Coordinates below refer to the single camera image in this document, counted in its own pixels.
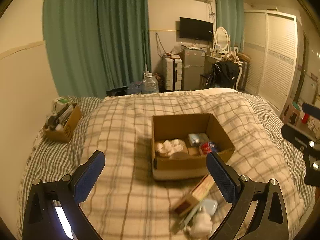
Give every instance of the black flat screen tv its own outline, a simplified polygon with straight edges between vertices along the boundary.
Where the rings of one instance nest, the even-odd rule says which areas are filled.
[[[212,41],[213,23],[180,17],[180,38]]]

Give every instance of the green curtain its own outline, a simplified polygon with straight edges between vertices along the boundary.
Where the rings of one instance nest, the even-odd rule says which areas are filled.
[[[95,0],[44,0],[43,34],[59,95],[105,97]]]
[[[114,87],[141,81],[151,67],[147,0],[97,0],[104,68]]]
[[[230,35],[230,46],[242,48],[244,31],[243,0],[216,0],[217,28],[222,26]]]

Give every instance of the large clear plastic jug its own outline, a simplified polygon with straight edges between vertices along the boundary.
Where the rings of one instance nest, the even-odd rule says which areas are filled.
[[[146,73],[142,81],[142,94],[159,93],[158,81],[152,73]]]

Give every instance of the sliding closet door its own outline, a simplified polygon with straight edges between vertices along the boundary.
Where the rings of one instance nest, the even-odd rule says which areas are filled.
[[[267,15],[267,55],[258,94],[282,110],[295,70],[298,34],[294,19]]]
[[[258,93],[266,51],[265,13],[244,14],[244,53],[251,57],[246,90]]]

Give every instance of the small cardboard box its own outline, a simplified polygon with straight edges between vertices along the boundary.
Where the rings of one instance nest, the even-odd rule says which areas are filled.
[[[183,217],[208,195],[213,185],[213,178],[207,174],[187,195],[173,206],[172,211]]]
[[[188,156],[186,159],[159,157],[155,143],[164,140],[185,141],[188,152],[198,151],[188,142],[189,133],[205,133],[217,144],[221,159],[227,162],[235,147],[213,114],[158,115],[152,117],[152,170],[158,180],[186,179],[204,176],[208,173],[206,155]]]
[[[68,121],[66,122],[65,126],[63,127],[63,130],[61,131],[51,131],[46,130],[43,127],[44,134],[53,141],[58,142],[64,142],[68,143],[70,142],[73,131],[75,130],[79,120],[81,119],[81,111],[79,106],[76,103],[73,103],[75,109],[73,109],[72,113],[70,114]]]

